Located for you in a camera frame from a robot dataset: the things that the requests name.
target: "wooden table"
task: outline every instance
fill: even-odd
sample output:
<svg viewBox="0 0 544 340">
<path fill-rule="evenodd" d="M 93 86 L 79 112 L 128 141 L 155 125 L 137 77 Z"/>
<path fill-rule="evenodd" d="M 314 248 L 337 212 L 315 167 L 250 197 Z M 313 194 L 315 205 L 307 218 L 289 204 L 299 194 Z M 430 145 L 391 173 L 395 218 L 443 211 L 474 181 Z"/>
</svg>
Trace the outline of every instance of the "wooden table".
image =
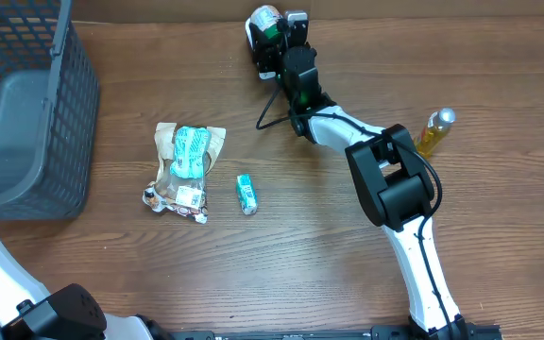
<svg viewBox="0 0 544 340">
<path fill-rule="evenodd" d="M 77 282 L 103 309 L 172 330 L 217 332 L 401 324 L 394 252 L 356 199 L 346 161 L 255 122 L 272 93 L 243 23 L 88 25 L 102 84 L 90 198 L 74 221 L 0 223 L 18 262 L 50 291 Z M 324 89 L 372 125 L 418 133 L 442 106 L 454 131 L 433 157 L 445 201 L 436 242 L 467 320 L 506 339 L 544 338 L 544 17 L 318 21 Z M 286 114 L 277 100 L 270 118 Z M 208 177 L 206 225 L 141 201 L 157 171 L 158 122 L 228 130 Z M 243 216 L 235 177 L 261 207 Z"/>
</svg>

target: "bottle cap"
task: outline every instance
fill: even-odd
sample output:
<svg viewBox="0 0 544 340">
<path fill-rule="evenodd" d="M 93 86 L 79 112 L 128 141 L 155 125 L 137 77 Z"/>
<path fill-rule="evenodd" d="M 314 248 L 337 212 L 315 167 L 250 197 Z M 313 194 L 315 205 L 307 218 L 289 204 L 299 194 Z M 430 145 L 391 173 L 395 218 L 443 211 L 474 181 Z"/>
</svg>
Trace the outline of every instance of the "bottle cap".
<svg viewBox="0 0 544 340">
<path fill-rule="evenodd" d="M 457 115 L 451 108 L 444 108 L 438 113 L 438 125 L 442 128 L 450 128 L 452 123 L 457 120 Z"/>
</svg>

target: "bottle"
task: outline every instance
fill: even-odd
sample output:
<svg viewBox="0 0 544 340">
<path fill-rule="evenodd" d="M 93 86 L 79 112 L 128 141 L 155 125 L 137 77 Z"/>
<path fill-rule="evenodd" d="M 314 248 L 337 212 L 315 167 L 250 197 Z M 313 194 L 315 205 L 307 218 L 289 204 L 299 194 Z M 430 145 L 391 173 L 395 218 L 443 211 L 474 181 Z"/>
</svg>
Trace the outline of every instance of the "bottle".
<svg viewBox="0 0 544 340">
<path fill-rule="evenodd" d="M 451 131 L 452 124 L 456 121 L 456 118 L 456 114 L 451 108 L 444 108 L 438 112 L 434 112 L 427 126 L 413 140 L 419 155 L 429 159 L 438 143 Z"/>
<path fill-rule="evenodd" d="M 274 6 L 263 5 L 251 14 L 251 23 L 257 26 L 272 43 L 278 43 L 282 36 L 277 27 L 280 18 L 282 15 L 278 9 Z"/>
</svg>

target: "snack bag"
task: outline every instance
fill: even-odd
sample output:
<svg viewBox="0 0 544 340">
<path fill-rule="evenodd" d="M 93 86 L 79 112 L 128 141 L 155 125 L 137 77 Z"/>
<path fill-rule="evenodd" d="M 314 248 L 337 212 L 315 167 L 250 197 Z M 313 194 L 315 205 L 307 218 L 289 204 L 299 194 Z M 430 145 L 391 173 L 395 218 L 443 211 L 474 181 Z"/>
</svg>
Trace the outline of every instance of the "snack bag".
<svg viewBox="0 0 544 340">
<path fill-rule="evenodd" d="M 206 175 L 224 145 L 226 130 L 220 127 L 181 127 L 159 123 L 155 143 L 159 154 L 157 180 L 144 190 L 142 201 L 159 213 L 179 213 L 198 223 L 207 222 Z"/>
</svg>

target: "gray wire basket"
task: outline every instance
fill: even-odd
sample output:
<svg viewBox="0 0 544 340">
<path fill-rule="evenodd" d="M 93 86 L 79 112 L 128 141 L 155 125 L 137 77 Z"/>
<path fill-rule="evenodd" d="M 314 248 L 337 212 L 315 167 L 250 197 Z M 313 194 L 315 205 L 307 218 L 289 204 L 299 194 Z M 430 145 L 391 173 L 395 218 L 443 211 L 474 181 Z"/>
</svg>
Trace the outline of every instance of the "gray wire basket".
<svg viewBox="0 0 544 340">
<path fill-rule="evenodd" d="M 0 0 L 0 219 L 79 215 L 99 84 L 72 0 Z"/>
</svg>

